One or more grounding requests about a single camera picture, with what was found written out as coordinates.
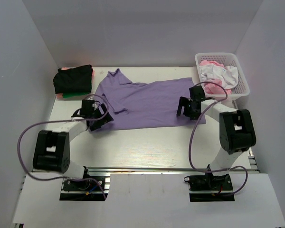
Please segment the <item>purple t-shirt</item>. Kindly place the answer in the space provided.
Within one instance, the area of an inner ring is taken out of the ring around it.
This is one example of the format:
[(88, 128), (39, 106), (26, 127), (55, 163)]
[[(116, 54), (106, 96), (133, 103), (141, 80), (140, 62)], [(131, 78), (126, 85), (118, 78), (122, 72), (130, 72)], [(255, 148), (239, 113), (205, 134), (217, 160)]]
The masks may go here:
[(96, 89), (108, 103), (113, 121), (103, 131), (176, 127), (195, 124), (184, 115), (177, 116), (179, 98), (189, 97), (191, 78), (134, 83), (120, 69), (108, 72)]

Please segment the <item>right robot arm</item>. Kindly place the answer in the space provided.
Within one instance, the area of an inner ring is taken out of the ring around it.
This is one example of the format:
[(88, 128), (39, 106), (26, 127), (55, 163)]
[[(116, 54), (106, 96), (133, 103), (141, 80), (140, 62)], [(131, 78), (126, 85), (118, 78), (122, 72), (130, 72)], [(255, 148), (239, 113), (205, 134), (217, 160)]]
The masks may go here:
[[(241, 154), (257, 142), (251, 114), (247, 109), (238, 110), (224, 105), (222, 102), (227, 99), (227, 92), (224, 92), (225, 98), (218, 101), (213, 97), (206, 97), (200, 84), (191, 87), (189, 91), (189, 98), (183, 96), (179, 98), (176, 116), (183, 114), (190, 120), (196, 121), (190, 136), (189, 163), (195, 171), (210, 173), (205, 177), (205, 184), (214, 190), (222, 184), (221, 176), (231, 170), (244, 169), (243, 166), (233, 164)], [(198, 169), (192, 162), (191, 147), (197, 126), (205, 114), (219, 123), (220, 150), (207, 168)]]

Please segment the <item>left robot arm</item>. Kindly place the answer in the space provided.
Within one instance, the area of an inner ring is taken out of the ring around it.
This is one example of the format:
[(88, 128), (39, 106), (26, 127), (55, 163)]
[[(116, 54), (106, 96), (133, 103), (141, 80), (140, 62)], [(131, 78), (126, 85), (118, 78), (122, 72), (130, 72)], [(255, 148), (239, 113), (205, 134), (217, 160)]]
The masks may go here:
[(100, 129), (113, 121), (108, 112), (108, 104), (84, 99), (81, 108), (71, 116), (70, 121), (53, 130), (42, 130), (38, 133), (33, 168), (62, 174), (64, 178), (74, 179), (75, 185), (82, 190), (91, 184), (85, 166), (75, 163), (70, 157), (70, 142), (88, 130)]

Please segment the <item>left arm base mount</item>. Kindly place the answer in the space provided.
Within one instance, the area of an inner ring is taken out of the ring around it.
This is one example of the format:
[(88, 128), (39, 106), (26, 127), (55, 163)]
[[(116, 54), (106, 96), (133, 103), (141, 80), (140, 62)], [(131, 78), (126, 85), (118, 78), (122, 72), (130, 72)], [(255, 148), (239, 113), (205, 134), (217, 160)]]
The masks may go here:
[(108, 196), (110, 187), (110, 174), (101, 172), (90, 172), (89, 178), (95, 179), (98, 184), (92, 180), (87, 181), (71, 181), (63, 180), (60, 201), (105, 201), (103, 193)]

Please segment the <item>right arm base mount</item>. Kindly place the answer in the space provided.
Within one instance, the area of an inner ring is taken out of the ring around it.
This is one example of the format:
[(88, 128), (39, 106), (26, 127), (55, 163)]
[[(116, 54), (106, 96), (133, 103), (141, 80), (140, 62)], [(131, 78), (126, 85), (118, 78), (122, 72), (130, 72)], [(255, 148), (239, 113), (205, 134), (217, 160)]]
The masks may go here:
[(184, 177), (189, 186), (190, 202), (235, 201), (233, 185), (229, 174), (214, 176), (212, 173)]

